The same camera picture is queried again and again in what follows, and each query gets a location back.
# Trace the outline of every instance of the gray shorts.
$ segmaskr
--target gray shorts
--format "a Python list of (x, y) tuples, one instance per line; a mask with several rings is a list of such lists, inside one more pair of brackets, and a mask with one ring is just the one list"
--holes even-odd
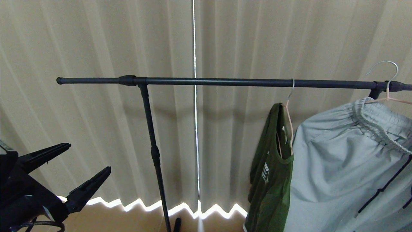
[[(297, 129), (285, 231), (396, 231), (412, 221), (412, 119), (370, 98)], [(358, 213), (402, 168), (383, 192)]]

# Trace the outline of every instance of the hanger hook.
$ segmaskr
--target hanger hook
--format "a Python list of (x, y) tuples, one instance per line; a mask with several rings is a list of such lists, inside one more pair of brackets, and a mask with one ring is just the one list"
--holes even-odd
[(290, 91), (290, 94), (288, 96), (288, 101), (289, 101), (289, 98), (292, 96), (293, 90), (295, 89), (295, 80), (293, 78), (292, 78), (292, 81), (293, 81), (293, 85), (292, 85), (292, 90)]
[(377, 62), (376, 64), (374, 64), (374, 65), (372, 66), (372, 68), (370, 68), (369, 72), (368, 72), (367, 74), (365, 74), (365, 75), (369, 75), (370, 72), (372, 72), (373, 67), (375, 67), (377, 64), (380, 64), (380, 63), (383, 63), (383, 62), (391, 63), (391, 64), (395, 65), (395, 67), (396, 67), (396, 73), (395, 73), (395, 75), (388, 81), (388, 84), (386, 85), (386, 88), (389, 89), (389, 84), (391, 83), (391, 81), (392, 81), (393, 79), (395, 79), (395, 77), (398, 75), (398, 72), (399, 72), (399, 67), (398, 67), (398, 65), (397, 65), (395, 62), (390, 61), (390, 60), (384, 60), (384, 61), (381, 61), (381, 62)]

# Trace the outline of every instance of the curtain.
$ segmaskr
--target curtain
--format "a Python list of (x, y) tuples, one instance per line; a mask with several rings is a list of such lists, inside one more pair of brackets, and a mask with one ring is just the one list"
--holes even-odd
[[(198, 78), (412, 82), (410, 1), (195, 1)], [(291, 88), (197, 87), (200, 201), (248, 209), (249, 171), (267, 114)], [(306, 118), (368, 90), (296, 88), (290, 113)], [(412, 99), (411, 92), (394, 93)], [(410, 107), (390, 102), (412, 116)]]
[[(160, 200), (140, 90), (61, 77), (194, 77), (191, 1), (0, 2), (1, 138), (72, 147), (32, 176), (57, 195), (106, 166), (94, 197)], [(149, 86), (168, 206), (197, 210), (193, 86)]]

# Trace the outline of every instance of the wooden floor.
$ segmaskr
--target wooden floor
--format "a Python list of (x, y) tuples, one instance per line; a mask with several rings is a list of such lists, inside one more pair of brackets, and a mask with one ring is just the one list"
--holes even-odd
[[(242, 232), (242, 225), (245, 220), (243, 215), (237, 211), (230, 219), (222, 217), (217, 212), (212, 213), (205, 219), (200, 219), (199, 217), (193, 219), (190, 213), (183, 209), (170, 216), (172, 228), (177, 217), (182, 219), (180, 230), (182, 232)], [(108, 208), (101, 203), (85, 206), (81, 212), (71, 214), (64, 221), (64, 225), (67, 232), (166, 232), (162, 208), (159, 207), (153, 211), (146, 212), (141, 205), (136, 205), (128, 212), (125, 212), (122, 206)], [(56, 227), (39, 225), (34, 227), (32, 232), (55, 232), (58, 230)]]

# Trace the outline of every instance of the black drawstring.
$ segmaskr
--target black drawstring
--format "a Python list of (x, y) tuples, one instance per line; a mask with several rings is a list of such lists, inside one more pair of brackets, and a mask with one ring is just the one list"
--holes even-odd
[[(362, 207), (361, 209), (358, 211), (358, 213), (361, 213), (368, 205), (370, 202), (373, 201), (373, 199), (375, 199), (380, 192), (385, 191), (386, 187), (388, 187), (388, 185), (400, 174), (400, 172), (411, 162), (412, 160), (412, 155), (409, 155), (408, 160), (406, 161), (406, 163), (399, 169), (399, 171), (386, 183), (386, 185), (381, 188), (378, 189), (378, 191), (376, 191), (375, 195), (373, 195), (373, 197), (371, 197)], [(412, 202), (412, 198), (402, 207), (402, 208), (406, 208), (410, 203)]]

